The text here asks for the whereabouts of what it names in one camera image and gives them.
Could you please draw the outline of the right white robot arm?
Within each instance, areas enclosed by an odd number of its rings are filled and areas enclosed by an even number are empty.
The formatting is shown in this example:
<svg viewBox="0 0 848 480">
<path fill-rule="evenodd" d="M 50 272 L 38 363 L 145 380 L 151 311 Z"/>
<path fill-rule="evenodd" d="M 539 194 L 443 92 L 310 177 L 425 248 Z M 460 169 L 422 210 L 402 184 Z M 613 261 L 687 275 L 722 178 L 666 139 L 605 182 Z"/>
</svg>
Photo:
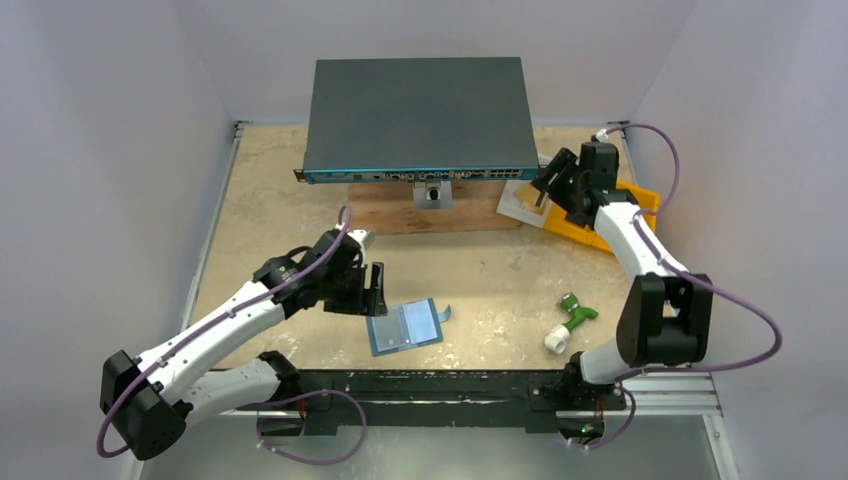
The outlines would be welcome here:
<svg viewBox="0 0 848 480">
<path fill-rule="evenodd" d="M 680 367 L 707 351 L 713 294 L 705 274 L 689 271 L 661 245 L 636 196 L 617 185 L 618 149 L 584 142 L 578 153 L 560 149 L 531 184 L 565 212 L 565 220 L 589 227 L 610 247 L 631 286 L 612 340 L 576 355 L 576 371 L 561 392 L 576 407 L 596 399 L 601 385 L 645 367 Z"/>
</svg>

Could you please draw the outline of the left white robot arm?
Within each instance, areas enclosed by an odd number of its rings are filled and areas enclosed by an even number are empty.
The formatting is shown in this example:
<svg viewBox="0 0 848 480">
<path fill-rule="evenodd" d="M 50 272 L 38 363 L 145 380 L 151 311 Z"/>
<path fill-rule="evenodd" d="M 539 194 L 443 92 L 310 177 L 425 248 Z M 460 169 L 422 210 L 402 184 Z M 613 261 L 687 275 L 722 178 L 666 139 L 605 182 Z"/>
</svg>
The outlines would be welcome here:
<svg viewBox="0 0 848 480">
<path fill-rule="evenodd" d="M 329 313 L 386 314 L 384 266 L 366 262 L 370 240 L 368 230 L 337 224 L 314 245 L 266 260 L 220 306 L 178 335 L 138 355 L 112 354 L 102 369 L 104 420 L 97 454 L 130 452 L 149 460 L 189 428 L 229 410 L 284 409 L 313 397 L 349 400 L 350 394 L 323 385 L 307 390 L 300 371 L 277 351 L 241 367 L 216 366 L 258 334 L 317 304 Z"/>
</svg>

